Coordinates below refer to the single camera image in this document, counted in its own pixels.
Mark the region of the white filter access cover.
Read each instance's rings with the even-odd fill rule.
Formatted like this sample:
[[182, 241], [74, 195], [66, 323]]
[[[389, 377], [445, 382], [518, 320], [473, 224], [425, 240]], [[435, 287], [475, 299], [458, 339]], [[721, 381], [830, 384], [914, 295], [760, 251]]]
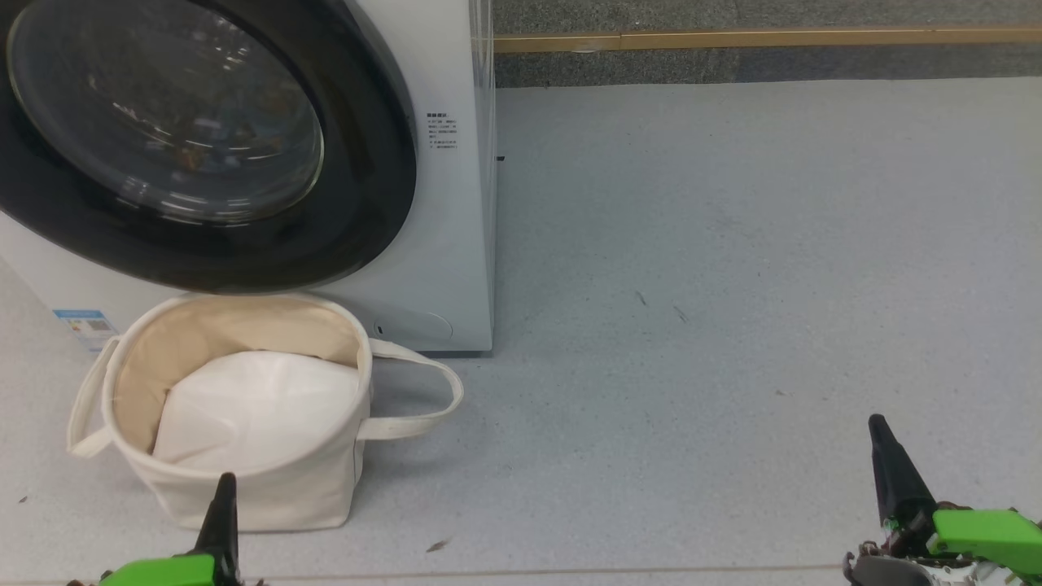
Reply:
[[453, 327], [441, 316], [410, 310], [392, 310], [375, 317], [372, 331], [377, 338], [403, 346], [427, 346], [453, 337]]

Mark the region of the white front-load washing machine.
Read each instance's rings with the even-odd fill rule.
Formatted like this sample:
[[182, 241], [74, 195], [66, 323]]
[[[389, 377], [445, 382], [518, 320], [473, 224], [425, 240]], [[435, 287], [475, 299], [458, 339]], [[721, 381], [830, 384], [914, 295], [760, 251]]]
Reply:
[[[453, 337], [413, 350], [483, 352], [493, 345], [497, 186], [491, 0], [353, 2], [383, 38], [414, 109], [419, 171], [410, 215], [379, 257], [345, 278], [246, 295], [309, 292], [348, 308], [375, 338], [372, 324], [379, 314], [431, 313], [450, 323]], [[457, 118], [457, 149], [428, 147], [428, 112]], [[118, 334], [153, 307], [196, 292], [73, 255], [3, 212], [0, 257], [50, 312], [101, 311]]]

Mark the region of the white cushion basket filler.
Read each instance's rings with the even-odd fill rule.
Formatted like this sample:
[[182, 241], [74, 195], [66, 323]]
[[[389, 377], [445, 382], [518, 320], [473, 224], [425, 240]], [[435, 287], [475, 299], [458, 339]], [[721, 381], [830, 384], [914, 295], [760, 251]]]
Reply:
[[217, 474], [271, 467], [334, 433], [364, 395], [357, 368], [316, 357], [219, 357], [172, 386], [152, 455]]

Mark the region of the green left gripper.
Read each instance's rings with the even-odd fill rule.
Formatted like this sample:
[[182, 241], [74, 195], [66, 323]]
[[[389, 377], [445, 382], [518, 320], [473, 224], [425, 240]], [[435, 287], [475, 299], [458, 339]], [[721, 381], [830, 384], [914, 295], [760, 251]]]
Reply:
[[239, 586], [237, 477], [221, 474], [194, 553], [135, 560], [109, 571], [98, 586]]

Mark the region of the black washing machine door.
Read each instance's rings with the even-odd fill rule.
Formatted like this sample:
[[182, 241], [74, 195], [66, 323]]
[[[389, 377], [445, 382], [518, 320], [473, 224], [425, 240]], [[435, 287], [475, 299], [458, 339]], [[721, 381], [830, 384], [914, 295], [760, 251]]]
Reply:
[[0, 212], [142, 280], [358, 271], [410, 215], [413, 112], [353, 0], [0, 0]]

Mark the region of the cream canvas laundry basket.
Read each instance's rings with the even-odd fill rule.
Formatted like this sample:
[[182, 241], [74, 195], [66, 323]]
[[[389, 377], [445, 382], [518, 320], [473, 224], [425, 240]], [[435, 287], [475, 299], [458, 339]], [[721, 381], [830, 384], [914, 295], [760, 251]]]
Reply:
[[[104, 342], [73, 402], [66, 449], [86, 458], [115, 445], [175, 523], [199, 529], [219, 474], [154, 457], [163, 408], [175, 383], [213, 360], [246, 350], [316, 357], [353, 368], [359, 381], [348, 389], [347, 407], [334, 410], [329, 430], [271, 464], [237, 471], [239, 529], [244, 531], [342, 527], [365, 446], [425, 435], [464, 400], [462, 381], [446, 364], [370, 338], [357, 317], [324, 298], [187, 294], [154, 307], [126, 333]], [[431, 414], [372, 417], [377, 357], [436, 368], [453, 400]]]

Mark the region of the blue energy label sticker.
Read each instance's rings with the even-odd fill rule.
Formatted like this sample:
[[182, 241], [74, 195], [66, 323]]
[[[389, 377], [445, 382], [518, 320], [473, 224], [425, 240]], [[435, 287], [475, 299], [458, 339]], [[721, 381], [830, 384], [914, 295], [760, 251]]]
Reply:
[[118, 329], [101, 311], [53, 310], [53, 314], [92, 353], [101, 352], [107, 341], [118, 335]]

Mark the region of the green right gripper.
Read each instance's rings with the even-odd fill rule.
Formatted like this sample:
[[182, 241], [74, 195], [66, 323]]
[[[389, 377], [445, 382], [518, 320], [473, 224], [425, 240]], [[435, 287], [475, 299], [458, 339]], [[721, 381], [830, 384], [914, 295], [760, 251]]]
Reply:
[[885, 417], [868, 428], [885, 539], [846, 553], [849, 586], [1042, 586], [1042, 526], [1015, 509], [937, 509]]

